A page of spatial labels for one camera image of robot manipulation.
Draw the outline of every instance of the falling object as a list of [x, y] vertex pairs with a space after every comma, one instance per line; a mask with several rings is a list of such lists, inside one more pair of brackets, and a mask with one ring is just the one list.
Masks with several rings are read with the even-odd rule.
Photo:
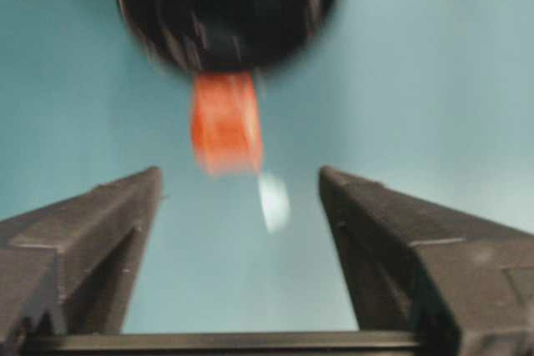
[[198, 164], [210, 175], [260, 171], [263, 143], [250, 73], [194, 79], [191, 142]]

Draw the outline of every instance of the black metal bar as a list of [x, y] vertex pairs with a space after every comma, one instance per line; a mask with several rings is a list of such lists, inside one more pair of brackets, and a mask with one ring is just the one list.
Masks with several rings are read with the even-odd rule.
[[421, 350], [410, 332], [332, 333], [212, 333], [117, 336], [43, 337], [29, 340], [24, 353], [242, 353], [242, 352], [355, 352], [357, 350]]

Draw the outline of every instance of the teal background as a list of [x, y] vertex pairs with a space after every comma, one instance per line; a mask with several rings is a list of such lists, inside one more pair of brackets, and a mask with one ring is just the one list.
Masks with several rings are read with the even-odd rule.
[[256, 81], [291, 206], [269, 234], [255, 177], [195, 165], [189, 79], [146, 58], [114, 0], [0, 0], [0, 218], [158, 165], [126, 332], [353, 329], [319, 166], [534, 232], [533, 28], [534, 0], [340, 0]]

